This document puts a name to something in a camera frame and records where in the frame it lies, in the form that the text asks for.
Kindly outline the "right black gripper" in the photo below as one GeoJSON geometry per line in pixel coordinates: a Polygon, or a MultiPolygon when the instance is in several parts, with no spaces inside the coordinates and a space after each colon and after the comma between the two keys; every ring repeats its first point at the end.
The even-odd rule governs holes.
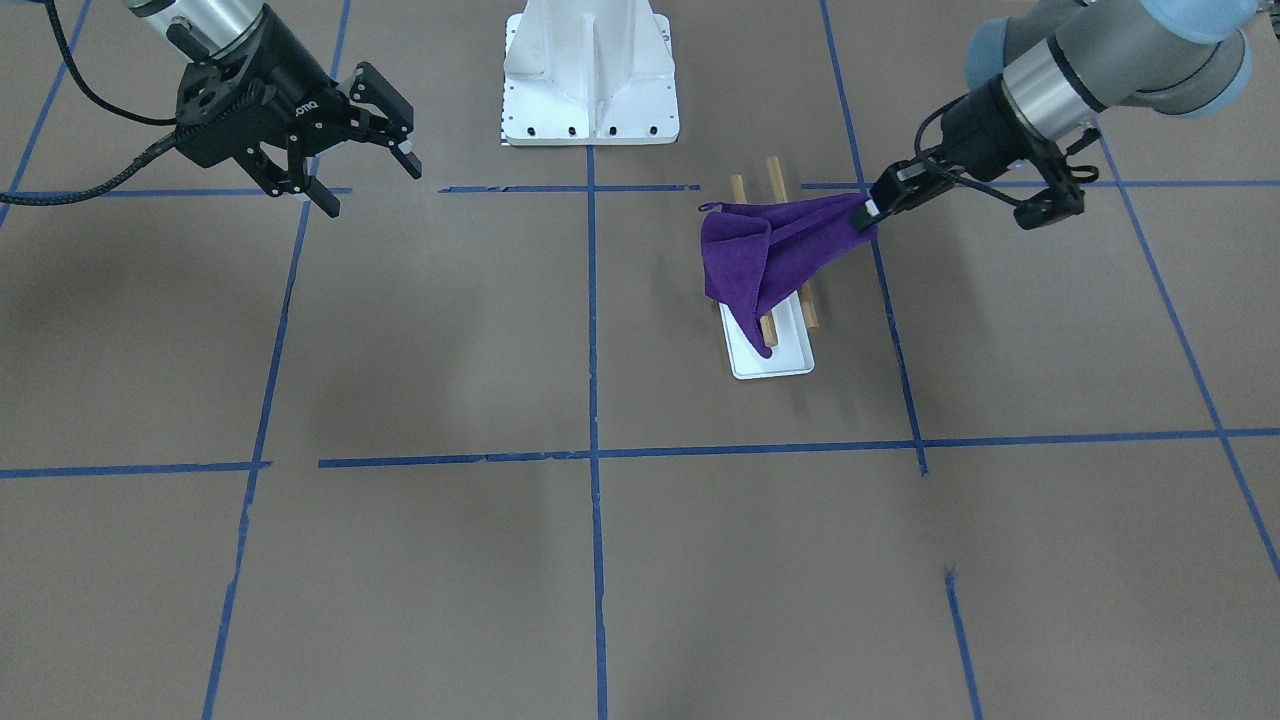
{"type": "Polygon", "coordinates": [[[175,108],[177,151],[202,168],[233,160],[265,195],[305,196],[329,218],[340,200],[308,159],[343,140],[388,150],[413,181],[413,106],[370,61],[339,85],[274,10],[227,55],[187,65],[175,108]]]}

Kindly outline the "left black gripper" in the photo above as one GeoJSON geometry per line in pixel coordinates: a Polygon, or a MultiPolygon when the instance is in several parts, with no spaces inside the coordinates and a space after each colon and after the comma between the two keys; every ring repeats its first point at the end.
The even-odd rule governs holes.
{"type": "Polygon", "coordinates": [[[1015,208],[1018,199],[993,190],[991,181],[1020,160],[1057,149],[1028,126],[1002,78],[986,81],[922,122],[913,156],[879,178],[879,206],[872,196],[852,211],[852,228],[867,233],[884,218],[920,206],[955,186],[978,190],[1015,208]]]}

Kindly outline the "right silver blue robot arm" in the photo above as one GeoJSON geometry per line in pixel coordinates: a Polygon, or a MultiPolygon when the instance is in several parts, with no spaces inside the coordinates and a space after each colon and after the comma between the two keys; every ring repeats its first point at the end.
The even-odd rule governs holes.
{"type": "Polygon", "coordinates": [[[337,217],[337,196],[308,169],[340,143],[374,143],[415,179],[413,106],[370,63],[337,81],[264,1],[131,1],[129,10],[187,59],[175,97],[175,149],[202,168],[234,161],[265,195],[303,195],[337,217]]]}

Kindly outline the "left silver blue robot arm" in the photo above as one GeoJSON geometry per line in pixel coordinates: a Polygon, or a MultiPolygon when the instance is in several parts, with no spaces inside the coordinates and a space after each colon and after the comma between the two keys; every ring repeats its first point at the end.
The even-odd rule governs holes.
{"type": "Polygon", "coordinates": [[[884,169],[855,231],[963,186],[1007,204],[1025,231],[1084,210],[1094,167],[1069,158],[1098,140],[1115,106],[1208,115],[1252,72],[1245,27],[1262,1],[1038,1],[986,22],[966,51],[969,90],[916,129],[911,155],[884,169]]]}

